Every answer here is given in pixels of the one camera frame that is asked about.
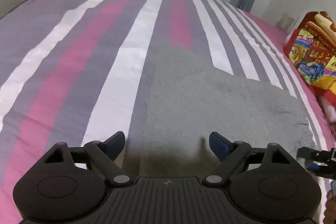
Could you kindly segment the person's right hand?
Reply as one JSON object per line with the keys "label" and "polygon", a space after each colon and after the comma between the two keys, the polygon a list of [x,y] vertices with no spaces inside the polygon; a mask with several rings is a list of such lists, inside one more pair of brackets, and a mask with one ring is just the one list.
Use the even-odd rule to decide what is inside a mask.
{"label": "person's right hand", "polygon": [[335,184],[336,181],[331,182],[331,190],[327,193],[326,209],[324,212],[323,224],[335,224],[336,220],[336,199],[335,199]]}

